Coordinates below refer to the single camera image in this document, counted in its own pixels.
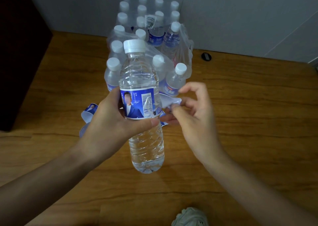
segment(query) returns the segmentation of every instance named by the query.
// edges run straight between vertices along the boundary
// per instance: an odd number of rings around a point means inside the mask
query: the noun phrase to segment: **bottle bottom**
[[[148,173],[158,171],[161,168],[163,162],[164,162],[164,153],[162,154],[162,156],[154,160],[150,160],[150,161],[146,161],[142,163],[135,163],[135,162],[132,162],[132,163],[137,171],[148,174]]]

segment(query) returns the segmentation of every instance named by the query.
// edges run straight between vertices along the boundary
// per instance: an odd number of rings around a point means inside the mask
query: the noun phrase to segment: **man in blue suit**
[[[135,108],[131,104],[131,95],[128,91],[124,93],[124,100],[125,100],[125,103],[124,103],[125,115],[128,118],[143,118],[143,115],[140,112],[140,110],[138,108]]]

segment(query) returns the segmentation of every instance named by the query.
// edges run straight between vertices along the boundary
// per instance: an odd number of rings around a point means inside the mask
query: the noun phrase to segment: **barcode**
[[[155,25],[157,17],[154,15],[145,15],[145,26],[147,28],[153,28]]]
[[[151,93],[141,94],[142,107],[143,107],[143,116],[150,117],[152,114],[152,99]]]

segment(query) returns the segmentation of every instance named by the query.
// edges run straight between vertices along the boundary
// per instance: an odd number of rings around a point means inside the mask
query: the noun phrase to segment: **left hand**
[[[95,168],[114,155],[131,137],[150,130],[159,123],[158,118],[126,120],[119,87],[114,88],[98,105],[92,121],[76,147]]]

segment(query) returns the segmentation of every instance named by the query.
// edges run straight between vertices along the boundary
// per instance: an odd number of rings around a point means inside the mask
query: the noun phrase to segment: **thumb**
[[[191,123],[193,119],[193,117],[178,104],[172,104],[171,111],[181,126]]]
[[[157,126],[159,123],[158,118],[142,119],[142,120],[126,120],[125,125],[130,137],[148,131]]]

